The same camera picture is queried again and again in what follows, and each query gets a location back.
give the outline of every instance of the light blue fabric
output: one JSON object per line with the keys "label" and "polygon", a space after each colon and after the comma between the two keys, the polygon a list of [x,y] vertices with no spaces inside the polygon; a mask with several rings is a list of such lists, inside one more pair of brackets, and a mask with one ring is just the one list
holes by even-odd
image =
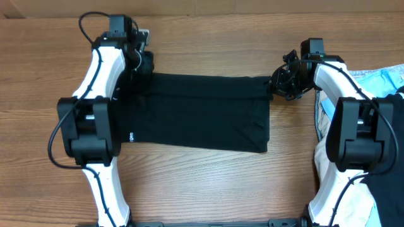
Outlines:
{"label": "light blue fabric", "polygon": [[366,227],[381,227],[379,211],[377,210],[376,201],[374,201],[371,215],[367,220]]}
{"label": "light blue fabric", "polygon": [[398,72],[382,69],[367,76],[356,78],[356,81],[368,92],[376,97],[384,98],[396,93],[398,88],[404,86],[404,79]]}
{"label": "light blue fabric", "polygon": [[[350,71],[350,74],[366,91],[380,98],[395,94],[398,88],[404,86],[404,64],[372,71]],[[321,106],[332,120],[335,107],[330,103],[327,98],[321,102]]]}
{"label": "light blue fabric", "polygon": [[335,112],[335,107],[333,102],[329,98],[324,99],[321,101],[321,106],[323,107],[324,111],[326,112],[326,115],[330,120],[333,120],[334,117],[334,112]]}

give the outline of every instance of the wood grain surface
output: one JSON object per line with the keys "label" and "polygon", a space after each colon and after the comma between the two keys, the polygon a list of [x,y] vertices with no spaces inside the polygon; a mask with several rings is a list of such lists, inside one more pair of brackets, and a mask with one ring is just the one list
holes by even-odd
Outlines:
{"label": "wood grain surface", "polygon": [[[149,28],[155,71],[222,76],[271,75],[282,55],[322,37],[349,69],[404,62],[404,13],[139,17]],[[84,22],[95,38],[104,18]],[[54,167],[47,141],[56,103],[71,96],[91,60],[76,18],[0,20],[0,226],[74,226],[97,212],[84,174]],[[136,221],[264,221],[297,217],[315,196],[318,140],[314,92],[270,104],[263,154],[123,144],[122,189]],[[60,162],[60,135],[54,143]]]}

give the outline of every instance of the black wire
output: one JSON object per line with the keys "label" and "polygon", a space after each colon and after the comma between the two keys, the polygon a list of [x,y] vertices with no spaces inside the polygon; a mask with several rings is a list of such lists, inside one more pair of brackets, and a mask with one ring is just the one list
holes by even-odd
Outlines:
{"label": "black wire", "polygon": [[134,19],[132,19],[132,24],[135,25],[135,27],[136,27],[136,34],[138,34],[138,33],[139,33],[139,26],[138,26],[137,22],[136,22]]}
{"label": "black wire", "polygon": [[[396,165],[397,159],[398,159],[398,154],[399,154],[399,150],[398,150],[398,140],[397,140],[397,136],[393,130],[393,127],[391,126],[391,124],[388,122],[387,118],[380,112],[380,109],[377,107],[377,105],[368,97],[366,96],[362,90],[356,85],[356,83],[353,81],[353,79],[346,73],[343,71],[342,68],[338,68],[332,64],[329,64],[327,62],[323,62],[323,61],[316,61],[316,60],[298,60],[298,61],[293,61],[289,64],[297,64],[300,62],[310,62],[310,63],[316,63],[316,64],[323,64],[325,66],[329,66],[335,70],[337,70],[339,73],[342,73],[344,75],[344,77],[346,77],[346,79],[349,81],[349,83],[353,86],[353,88],[355,88],[355,90],[357,91],[357,93],[362,96],[365,100],[367,100],[373,107],[373,109],[378,113],[378,115],[380,116],[380,118],[382,118],[383,122],[386,124],[387,128],[389,129],[391,136],[393,137],[394,140],[394,145],[395,145],[395,156],[393,158],[393,162],[392,164],[389,166],[389,168],[387,168],[386,170],[383,170],[379,173],[369,173],[369,174],[363,174],[363,175],[358,175],[354,178],[351,178],[348,183],[346,184],[346,186],[344,187],[344,189],[341,191],[340,196],[338,197],[338,200],[335,203],[335,207],[333,210],[333,215],[331,216],[330,219],[330,223],[329,223],[329,227],[332,227],[333,225],[333,221],[336,215],[336,210],[338,209],[338,206],[340,205],[340,202],[342,200],[342,197],[344,195],[344,193],[347,191],[348,187],[353,184],[353,182],[359,178],[365,178],[365,177],[369,177],[369,176],[375,176],[375,175],[384,175],[387,174],[388,172],[391,171],[391,169],[393,169],[393,167]],[[287,66],[288,64],[284,64],[282,66],[280,66],[277,70],[284,68],[285,66]]]}
{"label": "black wire", "polygon": [[287,84],[287,83],[291,82],[291,80],[293,78],[295,78],[295,76],[296,76],[297,72],[299,72],[299,70],[300,70],[300,64],[297,66],[297,70],[295,71],[295,73],[293,73],[293,75],[286,82],[283,82],[283,84]]}
{"label": "black wire", "polygon": [[[103,16],[109,16],[108,14],[102,13],[102,12],[87,12],[87,13],[81,15],[80,18],[79,18],[79,21],[78,21],[78,24],[79,24],[79,27],[80,27],[81,32],[82,32],[83,35],[86,37],[86,39],[91,43],[92,47],[93,47],[94,42],[90,39],[90,37],[89,37],[89,36],[86,34],[86,32],[84,31],[84,29],[83,29],[83,27],[82,27],[82,25],[81,25],[81,21],[83,20],[83,18],[84,18],[85,16],[87,16],[87,15],[94,15],[94,14],[103,15]],[[56,134],[57,134],[58,130],[60,129],[62,123],[63,123],[63,122],[66,120],[66,118],[75,110],[75,108],[76,108],[76,107],[78,106],[78,104],[87,96],[87,94],[91,91],[91,88],[92,88],[92,86],[93,86],[93,84],[94,84],[94,82],[95,82],[95,80],[96,80],[96,78],[97,78],[97,76],[98,76],[98,73],[100,72],[101,62],[102,62],[101,53],[100,53],[100,51],[98,50],[98,48],[93,48],[93,49],[94,49],[94,50],[97,52],[97,54],[98,54],[98,66],[97,66],[97,69],[95,70],[94,76],[93,76],[92,80],[90,81],[90,83],[88,84],[87,89],[86,89],[86,91],[84,92],[84,94],[74,103],[74,105],[71,107],[71,109],[59,120],[59,122],[58,122],[58,123],[56,124],[56,126],[55,126],[55,129],[52,131],[52,134],[50,135],[49,142],[48,142],[48,157],[49,157],[50,161],[51,161],[54,165],[56,165],[57,167],[59,167],[59,168],[69,169],[69,170],[88,170],[88,171],[90,171],[90,172],[92,172],[92,173],[94,174],[94,178],[97,180],[98,189],[100,190],[101,203],[102,203],[102,206],[103,206],[103,208],[104,208],[104,211],[105,211],[105,213],[107,214],[107,216],[108,216],[108,218],[109,218],[109,220],[110,220],[112,226],[113,226],[113,227],[116,227],[116,224],[115,224],[114,220],[112,219],[112,216],[111,216],[111,214],[110,214],[110,212],[109,212],[109,208],[107,207],[107,204],[105,203],[105,197],[104,197],[104,192],[103,192],[103,190],[102,190],[101,179],[100,179],[100,177],[99,177],[99,175],[98,175],[99,173],[97,173],[95,170],[93,170],[93,169],[91,169],[91,168],[89,168],[89,167],[87,167],[87,166],[66,166],[66,165],[59,164],[59,163],[53,158],[53,155],[52,155],[52,144],[53,144],[53,140],[55,139]]]}
{"label": "black wire", "polygon": [[286,101],[293,101],[293,100],[300,99],[300,98],[302,98],[303,95],[305,95],[305,94],[306,94],[308,91],[310,91],[312,88],[313,88],[313,87],[308,88],[308,89],[302,91],[302,93],[300,93],[299,95],[297,95],[297,96],[295,96],[295,97],[293,97],[293,98],[289,98],[289,96],[286,96]]}
{"label": "black wire", "polygon": [[338,209],[338,206],[340,205],[340,202],[341,202],[341,200],[342,200],[343,195],[344,195],[345,192],[348,190],[348,187],[349,187],[351,184],[354,184],[354,181],[355,181],[355,180],[360,179],[360,178],[365,178],[365,177],[367,177],[367,176],[368,176],[368,174],[358,175],[358,176],[356,176],[356,177],[352,177],[352,178],[348,181],[348,183],[347,183],[347,184],[345,185],[345,187],[342,189],[342,191],[341,191],[341,193],[340,193],[340,196],[338,196],[338,199],[336,200],[336,203],[335,203],[335,206],[334,206],[334,209],[333,209],[333,215],[331,216],[330,223],[328,224],[328,227],[332,227],[332,226],[333,226],[334,218],[335,218],[335,216],[336,216],[336,210]]}
{"label": "black wire", "polygon": [[103,13],[103,12],[97,12],[97,11],[91,11],[91,12],[87,12],[83,15],[80,16],[80,18],[78,19],[78,26],[80,28],[80,31],[82,32],[82,34],[86,37],[86,39],[93,45],[94,42],[93,40],[90,39],[90,37],[87,35],[87,33],[84,31],[83,25],[81,24],[81,21],[83,20],[84,17],[88,16],[88,15],[102,15],[102,16],[107,16],[109,17],[109,14],[107,13]]}

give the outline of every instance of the small tag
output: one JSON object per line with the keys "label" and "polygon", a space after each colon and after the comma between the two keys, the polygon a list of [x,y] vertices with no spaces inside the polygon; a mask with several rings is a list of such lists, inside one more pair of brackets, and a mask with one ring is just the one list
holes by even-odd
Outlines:
{"label": "small tag", "polygon": [[129,133],[129,141],[134,142],[134,135],[133,132]]}

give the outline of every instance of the white fabric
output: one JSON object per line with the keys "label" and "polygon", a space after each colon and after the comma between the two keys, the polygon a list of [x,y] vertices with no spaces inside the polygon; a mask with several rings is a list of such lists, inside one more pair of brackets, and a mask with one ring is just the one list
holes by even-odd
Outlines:
{"label": "white fabric", "polygon": [[[327,96],[322,91],[319,96],[318,105],[321,105],[321,100],[325,98],[327,98]],[[319,107],[319,110],[318,129],[320,130],[323,139],[316,146],[314,163],[321,183],[326,175],[328,165],[330,164],[330,161],[327,158],[325,145],[326,136],[331,122],[321,107]],[[349,186],[338,207],[334,223],[338,223],[341,227],[362,227],[366,225],[367,220],[369,219],[374,205],[374,199],[369,192],[367,185],[359,182],[360,180],[357,180],[354,185]]]}

